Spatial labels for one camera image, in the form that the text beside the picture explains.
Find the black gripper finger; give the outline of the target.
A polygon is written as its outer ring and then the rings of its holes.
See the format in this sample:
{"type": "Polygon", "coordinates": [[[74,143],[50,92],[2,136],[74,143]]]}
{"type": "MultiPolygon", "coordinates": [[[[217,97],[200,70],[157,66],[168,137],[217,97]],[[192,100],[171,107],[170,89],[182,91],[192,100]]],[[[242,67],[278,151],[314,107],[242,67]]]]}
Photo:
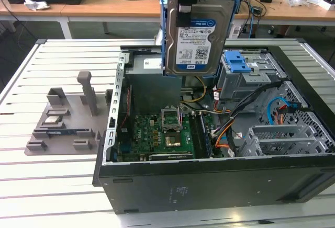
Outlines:
{"type": "Polygon", "coordinates": [[[191,23],[191,5],[178,5],[176,15],[177,27],[189,27],[191,23]]]}

